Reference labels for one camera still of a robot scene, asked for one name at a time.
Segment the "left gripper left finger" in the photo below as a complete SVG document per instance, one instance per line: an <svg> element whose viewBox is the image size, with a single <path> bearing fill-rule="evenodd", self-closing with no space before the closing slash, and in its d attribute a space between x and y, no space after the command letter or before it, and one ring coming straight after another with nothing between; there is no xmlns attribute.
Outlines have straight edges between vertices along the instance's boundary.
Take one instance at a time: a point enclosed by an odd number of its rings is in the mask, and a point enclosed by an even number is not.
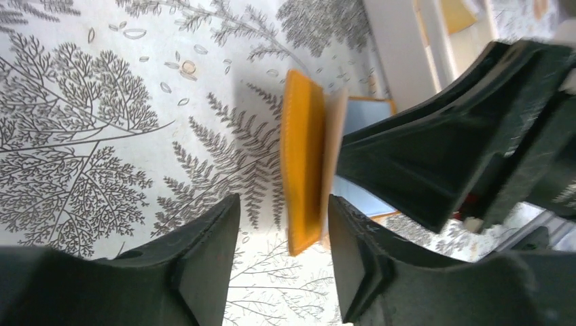
<svg viewBox="0 0 576 326"><path fill-rule="evenodd" d="M239 222L231 194L114 259L1 247L1 324L220 325Z"/></svg>

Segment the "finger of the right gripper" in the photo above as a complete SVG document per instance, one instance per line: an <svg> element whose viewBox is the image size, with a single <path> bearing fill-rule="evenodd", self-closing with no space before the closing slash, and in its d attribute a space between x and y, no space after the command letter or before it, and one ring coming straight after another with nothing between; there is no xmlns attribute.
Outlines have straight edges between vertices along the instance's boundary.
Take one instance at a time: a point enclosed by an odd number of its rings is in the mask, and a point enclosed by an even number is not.
<svg viewBox="0 0 576 326"><path fill-rule="evenodd" d="M575 60L575 50L527 39L511 44L491 41L472 65L485 58ZM425 102L346 135L337 175L435 233L454 213L467 218L463 105L465 93L481 73L468 75L472 65Z"/></svg>

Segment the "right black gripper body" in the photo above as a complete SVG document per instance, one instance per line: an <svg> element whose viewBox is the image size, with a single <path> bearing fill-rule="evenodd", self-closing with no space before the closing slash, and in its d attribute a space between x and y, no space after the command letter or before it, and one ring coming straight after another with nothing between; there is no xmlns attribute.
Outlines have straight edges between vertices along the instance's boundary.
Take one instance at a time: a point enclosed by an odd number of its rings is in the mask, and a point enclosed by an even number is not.
<svg viewBox="0 0 576 326"><path fill-rule="evenodd" d="M529 202L574 219L575 95L561 86L575 60L485 58L476 70L463 105L464 217L488 228Z"/></svg>

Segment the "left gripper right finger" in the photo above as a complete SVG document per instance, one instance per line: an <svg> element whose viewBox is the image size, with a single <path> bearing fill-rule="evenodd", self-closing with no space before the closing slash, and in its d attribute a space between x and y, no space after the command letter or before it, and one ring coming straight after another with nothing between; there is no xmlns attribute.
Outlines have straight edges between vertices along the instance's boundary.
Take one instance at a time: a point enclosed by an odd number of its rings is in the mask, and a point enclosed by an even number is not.
<svg viewBox="0 0 576 326"><path fill-rule="evenodd" d="M329 198L342 321L355 325L574 325L575 254L501 251L469 263L418 246Z"/></svg>

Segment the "orange leather card holder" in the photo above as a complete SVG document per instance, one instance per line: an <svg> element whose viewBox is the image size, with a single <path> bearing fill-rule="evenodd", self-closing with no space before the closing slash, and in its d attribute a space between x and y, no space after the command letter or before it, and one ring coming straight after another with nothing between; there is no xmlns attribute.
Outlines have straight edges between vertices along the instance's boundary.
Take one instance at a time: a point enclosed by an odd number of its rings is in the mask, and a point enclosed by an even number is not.
<svg viewBox="0 0 576 326"><path fill-rule="evenodd" d="M332 192L351 193L372 218L396 213L383 201L336 175L343 137L396 113L391 99L351 96L347 88L326 94L301 71L287 72L280 168L291 256L318 242L329 246L327 210Z"/></svg>

